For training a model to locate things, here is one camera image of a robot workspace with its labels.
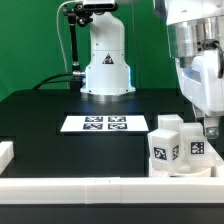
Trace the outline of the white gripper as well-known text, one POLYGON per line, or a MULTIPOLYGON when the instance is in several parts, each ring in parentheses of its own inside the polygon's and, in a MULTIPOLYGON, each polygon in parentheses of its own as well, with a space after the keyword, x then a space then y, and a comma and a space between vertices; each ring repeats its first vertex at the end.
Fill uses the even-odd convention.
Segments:
POLYGON ((217 50, 207 50, 194 58, 176 59, 176 70, 182 94, 207 116, 204 131, 207 138, 219 136, 219 117, 224 116, 224 76, 217 50))

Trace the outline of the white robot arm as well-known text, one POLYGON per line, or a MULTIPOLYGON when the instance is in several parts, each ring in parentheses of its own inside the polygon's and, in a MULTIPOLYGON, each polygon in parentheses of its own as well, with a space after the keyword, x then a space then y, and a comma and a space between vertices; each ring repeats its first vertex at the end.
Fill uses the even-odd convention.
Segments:
MULTIPOLYGON (((81 92, 99 99, 132 93, 125 62, 125 28, 110 11, 122 0, 83 0, 90 14, 91 60, 81 92)), ((224 0, 153 0, 167 26, 182 94, 192 103, 208 138, 224 116, 224 0)))

